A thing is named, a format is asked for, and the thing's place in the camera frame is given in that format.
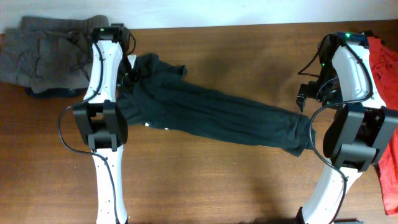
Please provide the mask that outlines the black Nike t-shirt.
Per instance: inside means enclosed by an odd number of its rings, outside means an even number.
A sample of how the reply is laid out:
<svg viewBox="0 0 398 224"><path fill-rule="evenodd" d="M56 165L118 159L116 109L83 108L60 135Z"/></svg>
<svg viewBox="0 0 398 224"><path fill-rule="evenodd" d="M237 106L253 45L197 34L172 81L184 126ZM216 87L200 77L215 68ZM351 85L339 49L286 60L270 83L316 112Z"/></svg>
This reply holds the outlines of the black Nike t-shirt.
<svg viewBox="0 0 398 224"><path fill-rule="evenodd" d="M147 54L137 58L136 70L138 84L120 90L116 101L129 125L276 147L294 156L315 142L308 116L185 82L184 65Z"/></svg>

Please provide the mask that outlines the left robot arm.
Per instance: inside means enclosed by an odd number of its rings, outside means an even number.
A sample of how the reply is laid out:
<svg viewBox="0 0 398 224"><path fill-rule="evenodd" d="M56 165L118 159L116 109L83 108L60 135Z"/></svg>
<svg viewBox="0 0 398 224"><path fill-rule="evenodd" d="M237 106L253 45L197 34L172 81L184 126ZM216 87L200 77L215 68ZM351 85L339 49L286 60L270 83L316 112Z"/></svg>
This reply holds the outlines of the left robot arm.
<svg viewBox="0 0 398 224"><path fill-rule="evenodd" d="M95 28L90 37L90 82L83 101L73 107L73 115L95 164L96 221L127 223L121 164L128 128L116 104L116 89L124 76L133 72L136 56L127 54L130 32L123 24Z"/></svg>

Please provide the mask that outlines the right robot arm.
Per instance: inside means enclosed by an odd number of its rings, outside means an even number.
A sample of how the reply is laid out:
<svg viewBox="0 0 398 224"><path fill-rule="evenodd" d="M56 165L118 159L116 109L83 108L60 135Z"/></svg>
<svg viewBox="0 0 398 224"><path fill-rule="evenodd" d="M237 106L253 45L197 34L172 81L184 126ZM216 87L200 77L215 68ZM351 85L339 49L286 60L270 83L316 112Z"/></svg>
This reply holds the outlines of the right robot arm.
<svg viewBox="0 0 398 224"><path fill-rule="evenodd" d="M370 66L368 38L364 34L327 34L313 57L322 69L316 81L300 86L296 103L305 107L308 98L321 108L336 111L319 152L310 148L325 166L309 201L299 208L295 221L301 224L337 223L346 194L354 182L377 164L397 127L397 111L381 98Z"/></svg>

